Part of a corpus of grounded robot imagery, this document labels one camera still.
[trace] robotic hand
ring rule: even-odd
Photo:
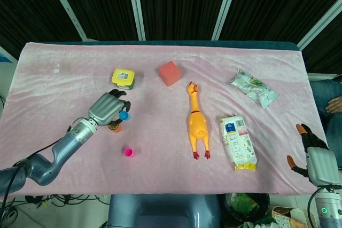
[[[67,133],[53,143],[53,162],[38,154],[44,148],[17,162],[12,168],[1,170],[0,196],[5,195],[4,201],[10,192],[24,186],[26,178],[31,178],[39,185],[50,184],[64,163],[96,132],[98,126],[120,124],[121,119],[113,119],[120,111],[126,109],[128,112],[130,109],[129,101],[119,99],[124,95],[124,91],[117,89],[102,95],[89,109],[88,119],[82,118],[77,125],[70,126]]]
[[[308,203],[310,224],[314,227],[309,210],[315,197],[321,228],[342,228],[342,201],[340,195],[334,192],[334,189],[342,188],[338,185],[340,180],[336,157],[308,126],[297,124],[296,127],[306,153],[307,169],[299,168],[291,156],[287,156],[287,162],[294,172],[308,177],[318,187]]]

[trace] pink blanket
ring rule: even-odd
[[[166,87],[159,66],[174,61],[183,77]],[[117,67],[136,72],[127,91],[131,120],[120,133],[108,127],[86,142],[64,165],[56,180],[38,186],[28,179],[15,194],[227,193],[302,194],[314,186],[290,170],[286,156],[305,167],[296,123],[322,139],[301,52],[193,46],[76,46],[28,43],[23,49],[0,122],[0,168],[62,137],[77,117],[115,88]],[[280,96],[266,109],[229,82],[241,68]],[[207,118],[211,158],[192,155],[188,139],[190,98],[199,86],[200,109]],[[258,158],[256,171],[234,171],[219,132],[222,114],[244,117]],[[123,149],[132,147],[129,159]],[[42,154],[52,160],[51,149]]]

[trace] pink cup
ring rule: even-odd
[[[124,151],[123,151],[124,155],[126,157],[129,157],[129,158],[132,158],[134,156],[134,151],[132,148],[126,148]]]

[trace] red foam block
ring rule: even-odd
[[[159,76],[165,85],[170,86],[181,79],[182,72],[173,61],[169,61],[167,64],[159,67]]]

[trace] yellow rubber chicken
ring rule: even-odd
[[[197,85],[193,84],[192,81],[188,86],[188,94],[191,98],[192,111],[189,117],[189,137],[191,142],[191,147],[193,151],[193,157],[197,160],[199,155],[196,150],[197,139],[202,139],[205,145],[205,155],[207,159],[210,158],[209,153],[209,133],[207,122],[198,108],[197,102]]]

